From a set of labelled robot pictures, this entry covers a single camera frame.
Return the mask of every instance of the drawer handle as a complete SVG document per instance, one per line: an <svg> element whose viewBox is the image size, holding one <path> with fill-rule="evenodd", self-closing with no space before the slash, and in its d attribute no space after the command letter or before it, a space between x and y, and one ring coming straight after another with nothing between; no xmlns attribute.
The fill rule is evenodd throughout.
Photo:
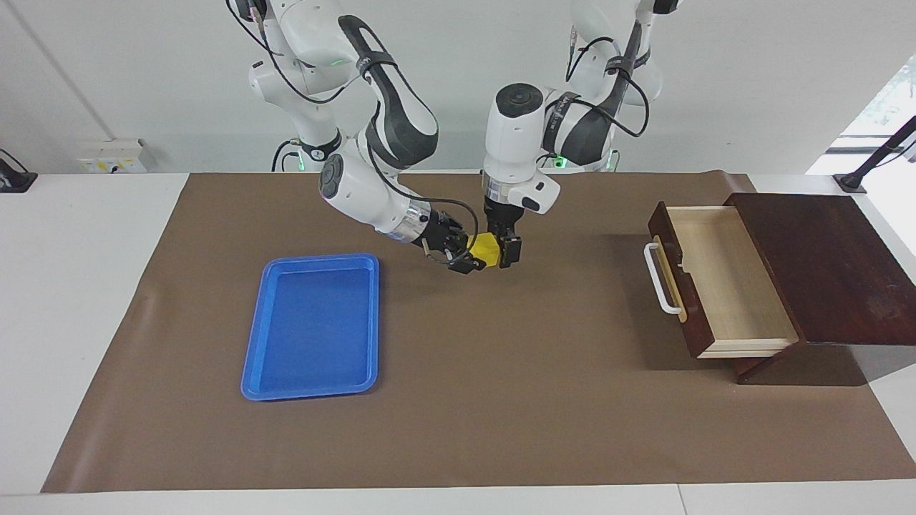
<svg viewBox="0 0 916 515"><path fill-rule="evenodd" d="M646 247L643 249L643 256L646 258L646 266L649 268L649 275L652 277L652 285L655 286L655 294L659 297L659 306L661 306L661 310L664 311L665 313L679 315L681 318L681 322L685 322L687 320L687 317L686 317L686 312L684 311L684 309L678 306L672 306L668 304L668 299L665 298L665 292L661 288L661 279L659 278L659 272L655 269L655 263L652 262L652 251L653 250L659 250L659 252L661 253L661 252L664 252L664 249L662 248L661 243L659 243L658 241L647 244ZM661 262L662 266L666 265L665 257L663 254L659 256L659 261ZM666 282L668 282L668 287L671 288L671 297L676 300L678 297L680 297L680 295L677 294L677 285L672 284L673 281L671 280L666 280Z"/></svg>

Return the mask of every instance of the wooden cabinet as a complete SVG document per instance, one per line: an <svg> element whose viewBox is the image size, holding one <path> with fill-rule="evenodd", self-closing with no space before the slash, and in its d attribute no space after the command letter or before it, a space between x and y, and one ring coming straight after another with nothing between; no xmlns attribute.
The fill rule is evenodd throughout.
<svg viewBox="0 0 916 515"><path fill-rule="evenodd" d="M916 286L849 197L660 203L649 231L691 356L731 359L740 383L854 386L916 363Z"/></svg>

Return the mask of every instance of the white wall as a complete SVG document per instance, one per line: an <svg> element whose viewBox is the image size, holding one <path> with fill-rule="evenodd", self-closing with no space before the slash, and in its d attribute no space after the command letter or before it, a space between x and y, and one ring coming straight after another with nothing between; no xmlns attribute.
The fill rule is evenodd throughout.
<svg viewBox="0 0 916 515"><path fill-rule="evenodd" d="M11 4L0 0L0 145L34 169L73 170L75 141L106 126L144 138L162 171L264 170L290 136L283 113L248 90L247 67L263 52L219 0L15 2L39 45ZM503 85L562 85L567 2L343 4L440 120L441 149L422 168L480 166ZM652 59L666 87L649 132L617 140L621 169L804 173L914 51L911 0L685 2L656 25ZM356 86L336 103L349 132L374 107ZM636 123L639 108L629 111Z"/></svg>

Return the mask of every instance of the metal stand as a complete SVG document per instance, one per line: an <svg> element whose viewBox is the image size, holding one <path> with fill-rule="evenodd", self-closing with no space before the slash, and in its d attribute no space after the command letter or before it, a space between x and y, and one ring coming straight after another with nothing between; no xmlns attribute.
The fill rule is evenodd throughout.
<svg viewBox="0 0 916 515"><path fill-rule="evenodd" d="M901 143L906 141L914 132L916 132L916 116L910 118L909 122L903 124L903 127L901 127L894 136L891 136L881 148L875 150L875 153L862 163L862 166L860 166L858 170L845 175L834 175L834 180L840 185L840 189L847 193L865 193L865 188L862 187L862 180L865 176L880 164L884 158L890 155L894 149L899 147Z"/></svg>

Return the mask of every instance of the yellow block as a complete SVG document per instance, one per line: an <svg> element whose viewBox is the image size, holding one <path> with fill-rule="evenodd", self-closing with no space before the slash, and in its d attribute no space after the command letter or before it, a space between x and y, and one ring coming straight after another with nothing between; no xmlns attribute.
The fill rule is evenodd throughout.
<svg viewBox="0 0 916 515"><path fill-rule="evenodd" d="M477 235L477 241L471 248L471 254L486 263L486 267L495 267L499 264L499 244L493 233L481 233Z"/></svg>

